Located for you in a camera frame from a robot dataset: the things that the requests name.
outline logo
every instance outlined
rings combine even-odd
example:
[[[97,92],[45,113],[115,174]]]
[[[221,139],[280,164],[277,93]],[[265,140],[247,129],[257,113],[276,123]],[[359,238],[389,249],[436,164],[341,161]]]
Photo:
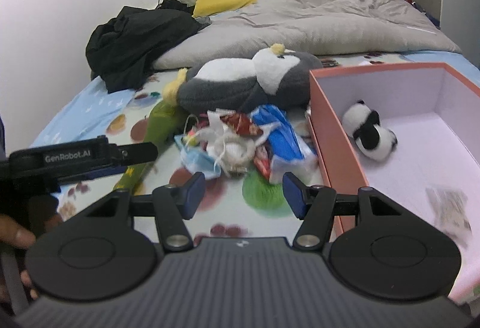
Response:
[[[65,152],[65,153],[58,153],[54,155],[45,155],[44,160],[47,164],[49,164],[49,163],[56,163],[58,161],[76,160],[76,159],[91,158],[91,157],[92,155],[90,153],[90,149],[85,149],[83,151]]]
[[[246,247],[246,246],[248,246],[248,244],[250,244],[250,243],[246,240],[242,240],[240,242],[237,242],[237,246],[240,247],[240,248]]]

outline panda plush toy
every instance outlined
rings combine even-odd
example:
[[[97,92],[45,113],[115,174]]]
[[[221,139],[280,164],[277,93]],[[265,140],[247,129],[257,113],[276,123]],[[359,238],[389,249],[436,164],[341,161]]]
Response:
[[[362,100],[350,107],[342,118],[347,136],[353,138],[360,151],[370,159],[384,161],[398,144],[395,134],[380,126],[380,116]]]

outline red wrapper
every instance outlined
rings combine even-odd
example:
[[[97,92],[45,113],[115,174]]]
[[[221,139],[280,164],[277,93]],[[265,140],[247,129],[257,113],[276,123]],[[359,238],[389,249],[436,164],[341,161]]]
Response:
[[[260,145],[257,147],[255,150],[253,163],[255,164],[258,172],[260,172],[265,179],[270,180],[270,158],[265,145]]]
[[[233,113],[224,115],[220,119],[239,136],[259,136],[263,134],[263,130],[255,125],[246,114]]]

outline metal screw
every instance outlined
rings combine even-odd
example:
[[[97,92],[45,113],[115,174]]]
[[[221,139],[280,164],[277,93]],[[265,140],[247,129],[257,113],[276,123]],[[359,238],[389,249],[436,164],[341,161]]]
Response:
[[[297,238],[297,244],[301,247],[314,247],[320,242],[320,239],[313,234],[303,234]]]
[[[166,243],[174,248],[184,247],[188,244],[188,237],[182,234],[174,234],[166,238]]]

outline bed sheet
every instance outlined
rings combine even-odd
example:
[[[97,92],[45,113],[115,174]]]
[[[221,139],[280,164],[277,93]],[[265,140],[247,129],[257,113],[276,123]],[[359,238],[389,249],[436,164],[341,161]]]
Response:
[[[405,59],[398,54],[356,54],[350,56],[323,56],[321,59],[331,64],[358,65],[373,62],[402,62]],[[82,138],[95,137],[105,134],[109,141],[116,144],[129,144],[137,142],[138,126],[148,117],[154,105],[160,101],[159,93],[164,85],[176,77],[175,71],[159,72],[154,74],[145,87],[131,95],[131,101],[118,111],[117,115],[109,120],[111,123],[103,131],[95,130],[85,132]],[[304,117],[304,110],[288,110],[287,116],[302,136],[308,136],[308,129]],[[57,123],[66,119],[60,116]],[[134,194],[149,194],[158,186],[174,183],[183,184],[189,177],[188,171],[182,167],[179,150],[171,144],[166,151],[154,163],[152,169],[143,178],[134,191]],[[99,198],[108,194],[121,175],[84,181],[76,185],[64,186],[59,198],[59,212],[67,220],[72,215],[83,210]],[[306,180],[309,184],[322,184],[320,171]],[[214,225],[223,224],[230,234],[240,232],[241,235],[267,237],[285,236],[292,241],[299,225],[298,219],[292,214],[286,200],[283,197],[280,185],[270,185],[252,168],[249,173],[239,179],[219,179],[207,182],[207,191],[195,214],[194,218],[187,221],[186,225],[193,237],[196,235],[210,235]],[[136,230],[142,232],[152,241],[157,242],[155,222],[152,218],[136,218]]]
[[[413,62],[446,62],[480,87],[480,70],[461,54],[423,50],[402,55]]]
[[[100,77],[93,79],[38,135],[31,146],[46,146],[100,136],[135,91],[108,94]]]

